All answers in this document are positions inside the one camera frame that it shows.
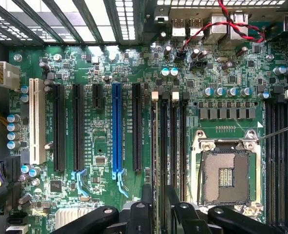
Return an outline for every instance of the motherboard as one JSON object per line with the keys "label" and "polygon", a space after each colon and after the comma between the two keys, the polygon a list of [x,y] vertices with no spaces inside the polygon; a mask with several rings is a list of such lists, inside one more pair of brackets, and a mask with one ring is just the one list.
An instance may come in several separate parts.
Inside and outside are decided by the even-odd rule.
{"label": "motherboard", "polygon": [[266,146],[255,139],[266,133],[264,101],[288,99],[288,43],[190,43],[183,59],[180,47],[10,51],[21,88],[10,94],[8,146],[24,164],[19,210],[30,233],[99,206],[122,210],[145,184],[161,217],[171,184],[203,212],[227,205],[266,222]]}

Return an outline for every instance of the white pci slot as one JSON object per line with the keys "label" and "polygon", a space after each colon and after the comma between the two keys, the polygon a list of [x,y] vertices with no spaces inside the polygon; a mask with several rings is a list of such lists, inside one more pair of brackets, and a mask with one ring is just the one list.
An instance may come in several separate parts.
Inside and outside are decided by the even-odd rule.
{"label": "white pci slot", "polygon": [[46,161],[44,149],[45,129],[45,92],[41,79],[29,79],[29,138],[30,164]]}

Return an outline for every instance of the green circuit board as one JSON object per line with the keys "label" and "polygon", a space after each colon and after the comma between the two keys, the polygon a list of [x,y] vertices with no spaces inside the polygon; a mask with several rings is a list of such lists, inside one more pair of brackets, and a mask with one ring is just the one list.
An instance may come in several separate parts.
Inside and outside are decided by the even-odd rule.
{"label": "green circuit board", "polygon": [[[265,134],[265,113],[259,93],[270,92],[275,84],[288,85],[286,78],[278,78],[273,74],[277,66],[288,65],[288,46],[283,42],[273,44],[244,43],[242,46],[249,48],[248,53],[241,57],[235,55],[235,50],[219,51],[216,45],[190,44],[184,62],[175,63],[174,56],[180,48],[179,44],[173,46],[169,57],[164,57],[164,44],[153,43],[150,47],[123,48],[107,46],[101,50],[99,47],[15,47],[10,51],[9,62],[21,69],[21,85],[28,85],[30,78],[43,79],[39,62],[43,59],[54,69],[55,83],[65,86],[65,172],[55,172],[51,151],[46,151],[46,162],[41,165],[42,172],[39,177],[40,184],[33,186],[30,181],[23,183],[23,194],[32,195],[32,205],[27,208],[29,215],[29,230],[35,234],[50,233],[55,229],[55,213],[60,208],[88,207],[96,208],[102,205],[115,206],[122,210],[128,201],[139,201],[141,198],[141,186],[150,183],[151,170],[151,92],[160,90],[171,91],[175,88],[182,92],[189,92],[190,100],[187,105],[187,200],[196,202],[194,188],[197,188],[197,170],[200,163],[197,154],[196,164],[192,164],[192,144],[196,131],[203,130],[208,138],[243,138],[248,129],[253,129],[258,137]],[[190,71],[190,53],[194,48],[207,50],[205,61],[208,66],[202,70]],[[14,55],[20,54],[22,61],[14,60]],[[60,54],[61,61],[54,61],[53,56]],[[109,55],[115,55],[115,60],[110,61]],[[272,62],[266,60],[266,55],[273,54]],[[97,58],[95,64],[88,63],[86,56]],[[232,61],[234,67],[223,71],[220,67],[223,63],[217,62],[217,58],[226,57]],[[175,77],[162,77],[163,68],[178,69]],[[105,82],[104,77],[109,76],[110,82]],[[123,189],[128,197],[122,194],[115,180],[112,180],[112,83],[122,84],[122,156]],[[132,128],[132,84],[140,82],[146,87],[148,95],[143,98],[142,106],[142,172],[133,171],[133,128]],[[103,85],[104,108],[94,110],[92,108],[92,85]],[[72,84],[81,84],[84,87],[84,168],[87,170],[84,177],[84,190],[91,197],[89,201],[80,200],[76,187],[76,181],[72,178],[73,172],[73,115],[72,115]],[[205,97],[203,91],[211,87],[213,90],[223,87],[225,90],[232,87],[241,90],[249,87],[252,94],[242,97],[239,93],[235,97],[223,95],[222,97]],[[10,113],[21,114],[24,105],[21,93],[11,92]],[[53,104],[50,94],[46,94],[46,143],[53,141]],[[253,115],[234,119],[229,117],[201,116],[201,109],[220,110],[234,109],[254,110]],[[12,155],[20,155],[29,150],[29,126],[21,125],[21,142],[25,142],[19,150],[12,151]],[[171,134],[165,138],[159,136],[159,141],[170,141]],[[256,200],[257,190],[259,200],[257,203],[265,207],[265,147],[260,144],[260,174],[257,175],[255,155],[249,158],[249,198]],[[96,157],[105,157],[105,162],[100,165]],[[62,189],[52,192],[51,181],[61,181]],[[258,220],[264,222],[264,214],[256,214]]]}

